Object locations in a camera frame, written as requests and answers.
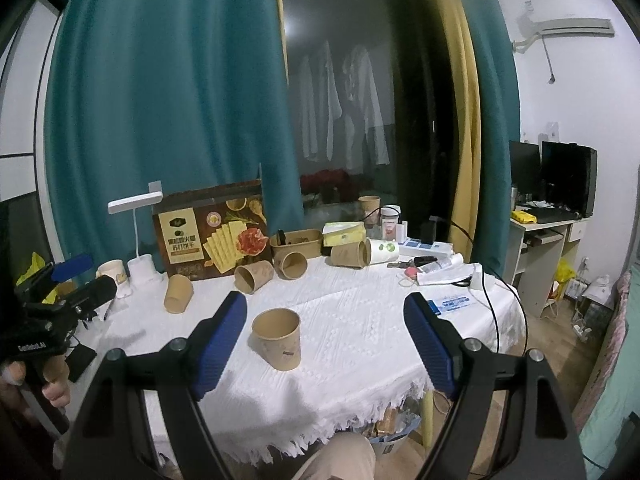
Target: brown basket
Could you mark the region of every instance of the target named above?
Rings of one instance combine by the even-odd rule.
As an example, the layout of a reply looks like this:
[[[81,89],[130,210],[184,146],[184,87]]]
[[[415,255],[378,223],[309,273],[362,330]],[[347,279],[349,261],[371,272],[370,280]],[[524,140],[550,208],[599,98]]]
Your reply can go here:
[[[290,231],[284,233],[287,245],[278,245],[278,235],[274,234],[269,238],[273,256],[280,253],[291,253],[293,251],[302,253],[307,260],[321,256],[322,251],[322,233],[318,229],[304,229],[302,231]],[[296,240],[308,240],[306,242],[295,242]]]

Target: metal bolt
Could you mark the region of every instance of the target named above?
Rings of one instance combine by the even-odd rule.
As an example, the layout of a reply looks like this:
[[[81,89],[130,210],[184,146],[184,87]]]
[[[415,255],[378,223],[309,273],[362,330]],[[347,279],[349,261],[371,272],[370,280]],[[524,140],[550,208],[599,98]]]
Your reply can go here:
[[[538,350],[537,348],[532,348],[529,350],[529,357],[531,357],[535,362],[539,363],[542,359],[545,358],[545,355]]]
[[[186,346],[187,346],[187,340],[183,337],[177,337],[175,339],[171,339],[171,342],[169,343],[169,348],[175,352],[184,350]]]
[[[112,348],[107,352],[106,357],[109,361],[117,361],[118,359],[123,357],[123,355],[124,350],[122,350],[121,348]]]
[[[477,352],[482,348],[482,343],[478,341],[475,337],[470,337],[465,339],[465,347],[467,350],[471,350],[472,352]]]

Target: yellow curtain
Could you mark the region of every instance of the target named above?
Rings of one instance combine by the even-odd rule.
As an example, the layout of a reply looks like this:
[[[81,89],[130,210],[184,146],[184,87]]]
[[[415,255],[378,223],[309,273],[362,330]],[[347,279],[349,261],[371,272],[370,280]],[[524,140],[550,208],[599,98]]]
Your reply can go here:
[[[284,32],[284,4],[282,0],[278,1],[278,16],[280,18],[280,37],[282,38],[282,54],[284,56],[284,70],[287,74],[287,83],[289,82],[289,65],[287,63],[287,39]]]
[[[436,1],[449,50],[460,137],[460,168],[451,219],[473,238],[480,193],[480,90],[476,56],[462,1]],[[449,241],[468,261],[471,243],[465,235],[452,227]]]

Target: desk drawer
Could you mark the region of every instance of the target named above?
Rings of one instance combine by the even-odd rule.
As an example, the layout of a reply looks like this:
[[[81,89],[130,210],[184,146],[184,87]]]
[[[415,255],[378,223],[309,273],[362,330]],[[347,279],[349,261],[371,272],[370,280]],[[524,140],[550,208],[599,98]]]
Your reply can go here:
[[[569,233],[566,236],[566,241],[575,242],[576,240],[580,240],[584,236],[584,232],[587,229],[588,221],[588,219],[584,219],[571,224],[569,227]]]

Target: table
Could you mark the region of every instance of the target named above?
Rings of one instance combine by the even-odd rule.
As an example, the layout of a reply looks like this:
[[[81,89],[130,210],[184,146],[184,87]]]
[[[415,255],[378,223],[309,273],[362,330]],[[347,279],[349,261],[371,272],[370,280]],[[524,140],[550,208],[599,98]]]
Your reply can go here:
[[[293,282],[275,277],[247,297],[248,319],[218,387],[200,402],[216,445],[238,462],[271,461],[268,446],[291,456],[309,443],[326,441],[337,429],[378,420],[385,408],[407,396],[420,398],[433,385],[404,325],[404,298],[416,290],[437,299],[473,295],[478,302],[445,317],[462,337],[474,336],[495,348],[495,329],[482,292],[452,285],[407,288],[402,270],[384,265],[365,269],[332,267],[324,257],[309,261],[306,274]],[[194,282],[184,314],[164,310],[166,281],[137,290],[128,309],[107,322],[96,359],[72,389],[67,414],[80,402],[102,356],[120,347],[129,355],[153,352],[170,339],[188,336],[234,290],[233,278]],[[513,294],[501,283],[489,295],[505,351],[523,334],[524,320]],[[300,314],[302,362],[290,372],[271,368],[252,348],[251,323],[264,310],[284,306]],[[156,448],[171,455],[158,399],[146,394]]]
[[[543,310],[555,300],[548,295],[554,281],[560,258],[575,267],[580,239],[588,219],[564,220],[547,224],[521,224],[511,219],[504,280],[513,283],[520,275],[518,293],[522,305],[533,316],[540,317]],[[548,242],[536,246],[525,243],[525,236],[547,230],[552,236]]]

